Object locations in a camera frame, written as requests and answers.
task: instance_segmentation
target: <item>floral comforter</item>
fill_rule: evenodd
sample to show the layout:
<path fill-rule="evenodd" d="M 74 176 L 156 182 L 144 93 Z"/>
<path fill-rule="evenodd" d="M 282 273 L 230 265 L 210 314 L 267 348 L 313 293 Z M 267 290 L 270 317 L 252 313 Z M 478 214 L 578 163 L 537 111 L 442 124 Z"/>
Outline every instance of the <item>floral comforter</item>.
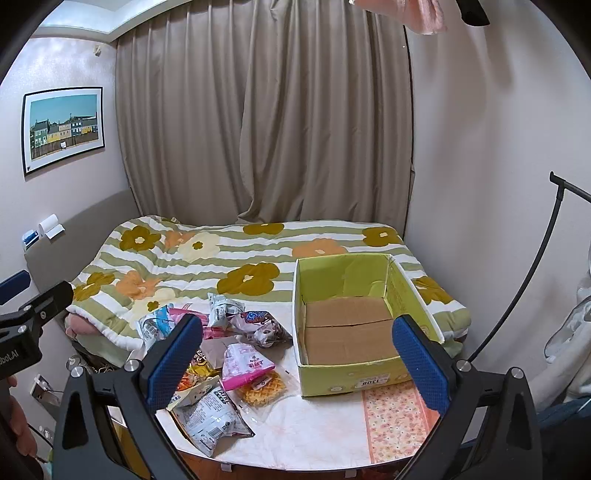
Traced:
<path fill-rule="evenodd" d="M 375 223 L 194 227 L 158 216 L 130 220 L 109 235 L 73 281 L 68 311 L 86 318 L 116 346 L 133 350 L 142 344 L 136 322 L 162 305 L 203 300 L 208 292 L 247 306 L 249 301 L 290 303 L 297 258 L 347 252 L 394 255 L 439 324 L 448 351 L 458 349 L 454 339 L 467 332 L 468 310 L 427 276 L 396 230 Z"/>

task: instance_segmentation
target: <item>blue gripper pad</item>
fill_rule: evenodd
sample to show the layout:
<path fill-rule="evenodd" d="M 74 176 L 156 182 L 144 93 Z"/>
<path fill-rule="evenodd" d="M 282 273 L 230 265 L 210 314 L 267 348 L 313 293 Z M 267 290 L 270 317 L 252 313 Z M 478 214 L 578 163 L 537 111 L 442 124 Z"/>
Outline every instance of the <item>blue gripper pad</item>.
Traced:
<path fill-rule="evenodd" d="M 144 359 L 144 371 L 148 376 L 142 389 L 150 412 L 155 413 L 169 404 L 202 339 L 201 320 L 186 314 L 167 339 L 156 342 L 150 349 Z"/>
<path fill-rule="evenodd" d="M 403 317 L 392 325 L 392 341 L 427 407 L 443 416 L 450 403 L 447 377 Z"/>

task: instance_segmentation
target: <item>toilet paper roll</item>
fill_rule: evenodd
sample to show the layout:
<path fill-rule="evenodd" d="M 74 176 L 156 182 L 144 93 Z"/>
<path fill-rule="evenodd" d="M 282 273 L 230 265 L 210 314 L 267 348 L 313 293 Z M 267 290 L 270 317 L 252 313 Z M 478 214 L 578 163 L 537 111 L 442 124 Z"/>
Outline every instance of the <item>toilet paper roll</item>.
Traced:
<path fill-rule="evenodd" d="M 39 224 L 39 235 L 47 235 L 47 238 L 52 239 L 58 233 L 63 232 L 64 228 L 60 225 L 60 221 L 57 219 L 56 214 L 50 215 Z"/>

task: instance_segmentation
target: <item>snack package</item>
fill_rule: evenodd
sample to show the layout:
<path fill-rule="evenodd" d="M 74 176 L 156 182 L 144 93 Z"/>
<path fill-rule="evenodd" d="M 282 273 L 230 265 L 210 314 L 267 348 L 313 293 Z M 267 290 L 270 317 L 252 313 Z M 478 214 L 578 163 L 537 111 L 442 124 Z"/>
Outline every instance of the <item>snack package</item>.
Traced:
<path fill-rule="evenodd" d="M 257 352 L 252 345 L 234 343 L 226 350 L 222 367 L 222 385 L 226 391 L 234 390 L 274 368 L 275 364 Z"/>
<path fill-rule="evenodd" d="M 263 348 L 291 340 L 291 335 L 269 312 L 242 312 L 232 315 L 229 322 L 249 343 Z"/>
<path fill-rule="evenodd" d="M 182 392 L 188 388 L 195 386 L 198 382 L 204 381 L 207 377 L 211 377 L 215 370 L 209 364 L 203 352 L 197 350 L 191 363 L 185 370 L 185 373 L 178 384 L 177 392 Z"/>
<path fill-rule="evenodd" d="M 226 350 L 233 343 L 240 343 L 237 336 L 212 338 L 201 342 L 201 351 L 209 364 L 217 370 L 223 367 Z"/>
<path fill-rule="evenodd" d="M 298 395 L 299 391 L 296 377 L 283 368 L 275 367 L 251 383 L 229 392 L 229 396 L 244 418 L 259 423 L 267 419 L 277 402 Z"/>
<path fill-rule="evenodd" d="M 197 403 L 174 408 L 173 414 L 191 443 L 208 457 L 222 437 L 254 436 L 219 384 Z"/>
<path fill-rule="evenodd" d="M 199 382 L 197 385 L 187 388 L 186 390 L 175 392 L 166 409 L 171 411 L 174 407 L 193 405 L 205 396 L 205 394 L 213 387 L 218 385 L 219 381 L 220 378 L 215 376 Z"/>
<path fill-rule="evenodd" d="M 208 327 L 219 327 L 226 329 L 229 326 L 228 316 L 242 313 L 245 310 L 244 304 L 237 300 L 227 299 L 224 295 L 208 293 L 209 299 L 209 323 Z"/>
<path fill-rule="evenodd" d="M 145 351 L 147 352 L 159 340 L 164 340 L 175 325 L 168 316 L 168 305 L 140 318 L 136 330 L 144 341 Z"/>
<path fill-rule="evenodd" d="M 209 315 L 206 313 L 198 312 L 197 310 L 193 310 L 192 303 L 186 303 L 182 307 L 170 307 L 168 308 L 168 314 L 176 323 L 180 322 L 183 318 L 183 315 L 186 313 L 190 313 L 195 315 L 197 318 L 201 320 L 201 325 L 203 325 L 203 340 L 208 340 L 211 338 L 222 338 L 227 335 L 231 335 L 231 333 L 226 332 L 222 328 L 210 328 L 207 326 L 209 323 Z"/>

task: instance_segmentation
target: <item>framed picture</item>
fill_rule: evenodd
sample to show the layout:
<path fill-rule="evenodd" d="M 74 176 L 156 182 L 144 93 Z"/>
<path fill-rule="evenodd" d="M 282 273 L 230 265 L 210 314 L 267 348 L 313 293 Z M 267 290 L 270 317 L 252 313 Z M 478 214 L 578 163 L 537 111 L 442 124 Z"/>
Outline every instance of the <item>framed picture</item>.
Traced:
<path fill-rule="evenodd" d="M 25 176 L 83 152 L 103 148 L 103 87 L 28 93 L 22 102 Z"/>

